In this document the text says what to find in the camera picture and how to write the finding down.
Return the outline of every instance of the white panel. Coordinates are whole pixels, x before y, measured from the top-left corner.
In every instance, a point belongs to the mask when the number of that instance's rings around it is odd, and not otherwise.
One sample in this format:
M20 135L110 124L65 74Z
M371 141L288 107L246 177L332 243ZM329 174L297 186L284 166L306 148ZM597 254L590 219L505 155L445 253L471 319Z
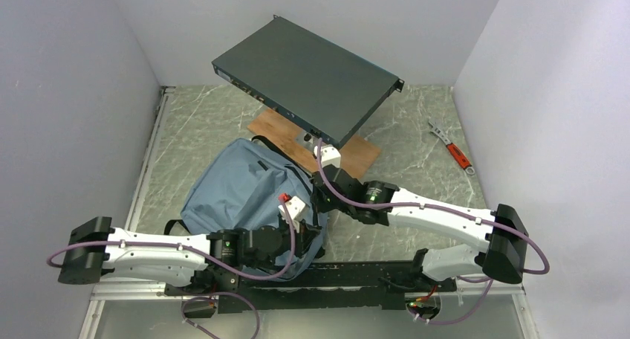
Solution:
M124 223L158 86L114 0L0 0L3 338L79 334L91 286L45 258L95 216Z
M210 64L278 14L408 83L455 82L498 0L117 0L162 85L222 82Z
M194 274L195 270L186 267L180 268L179 266L118 266L116 271L103 275L101 280L133 278L164 282L175 287L186 287L190 284L190 277Z
M437 201L423 196L418 196L409 192L407 189L400 189L392 196L392 203L414 202L425 204L440 205L448 207L462 213L469 214L476 218L494 222L494 216L490 215L490 209L471 209L467 207L458 207ZM489 242L486 240L486 234L492 233L493 227L490 225L476 224L474 221L451 214L443 210L419 209L418 207L394 207L387 214L387 219L391 226L413 227L439 233L459 242L475 248L477 251L486 252Z
M480 274L481 266L475 263L477 255L479 252L468 245L431 249L424 255L422 273L436 281L465 274Z
M206 235L194 236L169 236L152 235L146 233L133 233L125 231L119 227L114 229L114 233L109 235L108 241L126 242L163 242L173 245L186 245L210 254L210 240ZM109 254L109 259L103 263L103 268L128 268L138 265L163 265L174 267L185 267L193 270L203 270L207 267L206 259L190 251L179 251L177 248L157 248L148 246L118 246L109 245L105 248Z
M455 84L488 204L550 258L542 338L628 336L629 45L630 0L501 0Z

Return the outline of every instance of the black metal base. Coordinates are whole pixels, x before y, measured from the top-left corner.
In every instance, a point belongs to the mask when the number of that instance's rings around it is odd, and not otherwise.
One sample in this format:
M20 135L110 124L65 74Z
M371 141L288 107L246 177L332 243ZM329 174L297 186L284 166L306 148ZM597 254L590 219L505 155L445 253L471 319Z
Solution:
M111 218L98 216L75 228L70 233L68 245L80 242L106 241L111 229ZM108 259L105 246L75 248L65 253L57 282L66 285L86 285L98 283L100 277L113 270L103 270L103 262Z
M219 291L238 292L241 280L242 278L238 275L224 270L223 268L217 268L213 272L197 271L193 280L195 284L182 288L174 287L167 283L164 288L164 294L166 296L204 296Z
M380 262L320 262L313 263L296 279L287 282L237 280L238 288L230 284L217 291L235 291L265 309L319 309L346 307L381 307L384 310L405 309L406 293L431 291L436 283L412 278L412 261ZM406 289L383 283L391 280ZM438 292L457 290L455 281L438 282ZM166 286L165 295L190 293ZM218 313L240 313L250 308L240 300L219 298Z

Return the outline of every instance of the robotic arm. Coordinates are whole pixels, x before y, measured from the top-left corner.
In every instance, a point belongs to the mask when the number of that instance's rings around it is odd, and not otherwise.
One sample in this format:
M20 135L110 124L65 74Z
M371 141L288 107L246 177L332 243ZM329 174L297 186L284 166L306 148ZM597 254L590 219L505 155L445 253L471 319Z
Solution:
M461 242L442 250L418 250L403 282L413 287L418 282L433 286L478 273L503 283L522 281L527 271L523 267L528 238L512 207L500 204L495 211L469 209L424 198L382 181L362 184L339 168L340 154L332 146L318 147L316 154L320 169L312 179L310 203L317 211L339 210L367 225L420 228ZM261 278L236 273L234 268L276 272L275 258L289 251L291 237L295 256L308 250L321 228L302 220L309 206L305 200L284 199L289 206L279 207L277 227L221 230L208 235L132 233L111 228L110 218L95 218L72 232L69 245L73 248L57 266L61 268L59 281L80 284L131 277L165 282L189 293L236 291L240 277ZM106 245L79 245L93 241Z

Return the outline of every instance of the gray marble surface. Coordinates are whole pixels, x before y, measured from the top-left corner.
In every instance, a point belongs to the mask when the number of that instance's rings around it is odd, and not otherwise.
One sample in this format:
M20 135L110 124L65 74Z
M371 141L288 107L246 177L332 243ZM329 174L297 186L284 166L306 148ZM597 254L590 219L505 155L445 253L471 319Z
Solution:
M162 233L179 219L184 199L213 158L238 137L251 137L247 125L262 105L231 86L175 90L137 231ZM468 154L450 87L408 85L395 92L359 130L383 150L363 180L379 179L428 198L466 207L485 207L475 176L457 165L427 121L438 121ZM454 242L422 230L362 225L345 214L330 214L321 261L411 259L420 248L447 248Z

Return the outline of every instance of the metal frame edge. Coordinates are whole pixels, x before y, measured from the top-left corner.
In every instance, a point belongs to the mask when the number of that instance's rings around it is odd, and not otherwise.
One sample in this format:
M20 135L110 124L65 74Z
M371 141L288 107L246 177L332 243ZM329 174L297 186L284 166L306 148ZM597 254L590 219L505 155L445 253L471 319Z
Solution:
M155 151L160 144L162 125L166 121L170 110L170 99L175 92L174 86L162 86L160 88L160 102L156 108L157 116L153 123L153 130L151 137L144 153L144 159L142 167L140 168L140 176L136 190L134 191L133 198L131 200L131 207L127 214L127 220L125 222L125 229L134 231L137 227L137 222L140 219L140 211L144 204L144 197L146 195L149 179L151 178L151 172L153 170L153 164L155 162ZM81 331L79 332L79 339L94 339L96 336L98 325L100 322L101 314L103 313L103 307L105 306L104 300L99 300L95 294L98 292L100 284L96 284L92 289L88 310L85 313L85 319Z
M516 310L516 316L521 324L521 331L525 339L539 339L536 322L530 309L529 302L525 293L512 294L512 301Z

